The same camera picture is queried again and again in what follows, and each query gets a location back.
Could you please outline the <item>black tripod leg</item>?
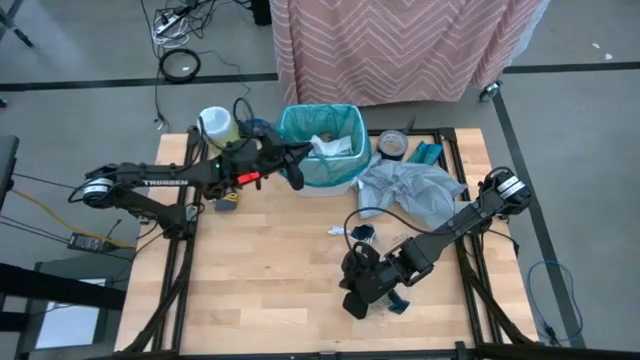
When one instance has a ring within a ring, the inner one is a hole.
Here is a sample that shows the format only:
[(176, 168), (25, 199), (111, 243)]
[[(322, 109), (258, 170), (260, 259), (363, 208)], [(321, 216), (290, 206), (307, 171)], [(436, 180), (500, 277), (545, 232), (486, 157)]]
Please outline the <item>black tripod leg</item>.
[(12, 32), (27, 47), (33, 48), (34, 43), (15, 23), (15, 15), (17, 14), (17, 11), (19, 10), (22, 2), (23, 0), (12, 0), (11, 7), (8, 10), (5, 10), (2, 6), (0, 6), (0, 27), (3, 30)]

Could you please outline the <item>black floor tape line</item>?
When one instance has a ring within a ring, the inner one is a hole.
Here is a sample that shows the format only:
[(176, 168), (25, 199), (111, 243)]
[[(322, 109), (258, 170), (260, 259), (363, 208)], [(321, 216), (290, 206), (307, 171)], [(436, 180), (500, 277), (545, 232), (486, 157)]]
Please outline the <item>black floor tape line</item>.
[(573, 277), (569, 271), (566, 272), (570, 280), (570, 284), (567, 284), (502, 94), (497, 94), (492, 99), (492, 102), (516, 173), (529, 186), (532, 192), (533, 200), (529, 207), (530, 217), (554, 300), (564, 329), (568, 332), (568, 343), (572, 347), (585, 348), (586, 344), (583, 338), (584, 322), (575, 301)]

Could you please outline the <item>teal drawstring trash bag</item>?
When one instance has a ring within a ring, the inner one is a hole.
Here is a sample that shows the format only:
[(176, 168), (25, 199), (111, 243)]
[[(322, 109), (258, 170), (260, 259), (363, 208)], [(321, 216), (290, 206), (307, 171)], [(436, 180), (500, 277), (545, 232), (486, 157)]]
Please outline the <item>teal drawstring trash bag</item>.
[(299, 167), (305, 183), (337, 185), (357, 177), (373, 156), (368, 130), (359, 109), (351, 104), (303, 104), (287, 107), (275, 125), (286, 140), (310, 142), (313, 135), (330, 132), (336, 139), (349, 136), (353, 154), (313, 157), (309, 154)]

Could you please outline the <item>white tissue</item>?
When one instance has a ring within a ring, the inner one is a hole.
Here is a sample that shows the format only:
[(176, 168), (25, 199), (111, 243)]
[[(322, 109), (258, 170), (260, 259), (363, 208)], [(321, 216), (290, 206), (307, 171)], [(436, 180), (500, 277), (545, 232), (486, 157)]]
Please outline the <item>white tissue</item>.
[(353, 154), (352, 142), (349, 136), (325, 141), (323, 138), (313, 135), (310, 139), (313, 149), (310, 155), (313, 157), (338, 157)]

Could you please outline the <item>black power adapter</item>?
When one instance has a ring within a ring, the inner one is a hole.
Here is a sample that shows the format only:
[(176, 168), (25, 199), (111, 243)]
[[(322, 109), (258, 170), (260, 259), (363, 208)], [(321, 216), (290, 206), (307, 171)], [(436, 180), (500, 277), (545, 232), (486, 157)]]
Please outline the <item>black power adapter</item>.
[(93, 236), (73, 232), (67, 243), (67, 248), (92, 253), (110, 253), (118, 250), (119, 246)]

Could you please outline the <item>grey plastic bag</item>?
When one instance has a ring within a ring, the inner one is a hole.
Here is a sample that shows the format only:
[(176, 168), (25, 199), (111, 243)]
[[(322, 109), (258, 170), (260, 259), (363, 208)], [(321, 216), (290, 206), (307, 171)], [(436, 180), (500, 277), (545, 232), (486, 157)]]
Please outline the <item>grey plastic bag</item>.
[(359, 215), (375, 217), (398, 203), (413, 219), (437, 228), (454, 215), (455, 198), (466, 188), (438, 166), (374, 156), (357, 177)]

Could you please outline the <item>dark grey flat panel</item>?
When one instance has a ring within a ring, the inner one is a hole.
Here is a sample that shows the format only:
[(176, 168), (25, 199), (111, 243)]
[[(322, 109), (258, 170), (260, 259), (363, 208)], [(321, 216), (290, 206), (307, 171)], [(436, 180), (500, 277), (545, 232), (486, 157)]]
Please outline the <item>dark grey flat panel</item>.
[(19, 138), (14, 135), (0, 135), (0, 212), (7, 193), (12, 189), (12, 179)]

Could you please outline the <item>dark blue foil wrapper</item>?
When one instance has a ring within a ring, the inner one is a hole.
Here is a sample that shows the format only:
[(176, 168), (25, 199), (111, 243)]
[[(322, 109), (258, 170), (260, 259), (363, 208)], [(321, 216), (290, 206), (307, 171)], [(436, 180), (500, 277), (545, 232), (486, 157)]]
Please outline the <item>dark blue foil wrapper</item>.
[(376, 231), (373, 225), (363, 224), (355, 226), (350, 232), (350, 238), (354, 242), (371, 244), (375, 239)]

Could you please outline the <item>grey duct tape roll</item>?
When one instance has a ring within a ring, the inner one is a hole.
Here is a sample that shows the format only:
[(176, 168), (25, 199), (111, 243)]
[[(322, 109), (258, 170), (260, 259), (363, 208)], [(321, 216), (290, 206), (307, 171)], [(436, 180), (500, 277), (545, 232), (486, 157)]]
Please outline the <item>grey duct tape roll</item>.
[(401, 161), (408, 150), (408, 137), (398, 130), (383, 131), (378, 138), (377, 151), (382, 159)]

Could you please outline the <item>black aluminium table frame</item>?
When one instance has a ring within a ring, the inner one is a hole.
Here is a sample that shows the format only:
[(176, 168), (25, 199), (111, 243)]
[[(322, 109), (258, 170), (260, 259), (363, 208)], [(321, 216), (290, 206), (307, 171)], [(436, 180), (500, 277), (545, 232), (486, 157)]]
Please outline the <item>black aluminium table frame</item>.
[[(184, 253), (184, 260), (176, 279), (166, 290), (166, 293), (161, 296), (156, 310), (145, 327), (126, 348), (116, 351), (109, 356), (95, 357), (88, 360), (187, 360), (186, 356), (181, 354), (176, 346), (172, 346), (168, 350), (155, 351), (147, 351), (145, 348), (157, 332), (161, 321), (164, 320), (173, 302), (178, 300), (180, 295), (184, 294), (185, 288), (190, 282), (193, 252), (197, 235), (197, 221), (200, 214), (198, 211), (188, 211), (188, 213), (190, 215), (194, 213), (198, 215), (194, 222), (195, 235), (190, 240), (170, 239), (172, 241), (186, 242), (187, 246)], [(463, 343), (457, 343), (451, 351), (453, 355), (452, 360), (462, 360), (465, 356), (471, 356), (477, 360), (640, 360), (639, 352), (547, 347), (539, 342), (535, 342), (526, 337), (517, 326), (510, 321), (509, 317), (498, 305), (489, 290), (471, 269), (467, 259), (461, 261), (460, 272), (463, 280), (468, 282), (482, 298), (488, 312), (494, 316), (510, 341), (507, 344), (486, 343), (481, 341), (472, 349), (466, 348)]]

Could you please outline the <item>rack caster wheel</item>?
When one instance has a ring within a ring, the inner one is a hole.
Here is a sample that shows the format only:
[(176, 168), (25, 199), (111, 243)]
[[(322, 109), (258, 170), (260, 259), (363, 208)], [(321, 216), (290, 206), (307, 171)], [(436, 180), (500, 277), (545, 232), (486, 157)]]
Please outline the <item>rack caster wheel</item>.
[(480, 102), (488, 102), (491, 101), (495, 96), (501, 93), (501, 87), (503, 82), (501, 80), (496, 80), (486, 87), (483, 88), (481, 93), (479, 94)]

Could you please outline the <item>green disinfectant wipes canister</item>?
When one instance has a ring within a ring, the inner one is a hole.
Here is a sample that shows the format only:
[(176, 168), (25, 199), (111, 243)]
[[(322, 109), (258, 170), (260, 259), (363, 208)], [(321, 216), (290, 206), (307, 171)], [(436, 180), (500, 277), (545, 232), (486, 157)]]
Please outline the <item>green disinfectant wipes canister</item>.
[(224, 107), (212, 106), (203, 109), (199, 113), (197, 126), (207, 145), (208, 158), (219, 155), (228, 142), (240, 139), (238, 125)]

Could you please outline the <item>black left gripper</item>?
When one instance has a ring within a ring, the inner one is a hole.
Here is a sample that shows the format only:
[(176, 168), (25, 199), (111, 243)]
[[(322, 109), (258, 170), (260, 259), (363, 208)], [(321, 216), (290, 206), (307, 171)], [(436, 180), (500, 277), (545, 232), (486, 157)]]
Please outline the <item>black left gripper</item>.
[(262, 179), (283, 172), (290, 187), (301, 190), (304, 187), (304, 175), (299, 164), (312, 149), (310, 142), (285, 140), (274, 131), (264, 130), (249, 138), (248, 144), (239, 150), (237, 177), (259, 172), (261, 178), (251, 183), (260, 189)]

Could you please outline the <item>white power strip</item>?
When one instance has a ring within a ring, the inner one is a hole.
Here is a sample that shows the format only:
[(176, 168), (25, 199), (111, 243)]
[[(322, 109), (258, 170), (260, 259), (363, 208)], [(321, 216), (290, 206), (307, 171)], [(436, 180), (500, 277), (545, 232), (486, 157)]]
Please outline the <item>white power strip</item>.
[(184, 16), (165, 12), (158, 15), (151, 26), (151, 38), (156, 46), (174, 49), (190, 40), (189, 21)]

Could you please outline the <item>pink chevron cloth cover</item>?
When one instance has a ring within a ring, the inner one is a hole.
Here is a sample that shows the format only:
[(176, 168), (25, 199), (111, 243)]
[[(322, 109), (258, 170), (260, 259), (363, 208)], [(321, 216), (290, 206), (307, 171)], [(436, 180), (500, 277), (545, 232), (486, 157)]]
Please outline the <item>pink chevron cloth cover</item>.
[(269, 0), (288, 104), (457, 102), (526, 49), (550, 0)]

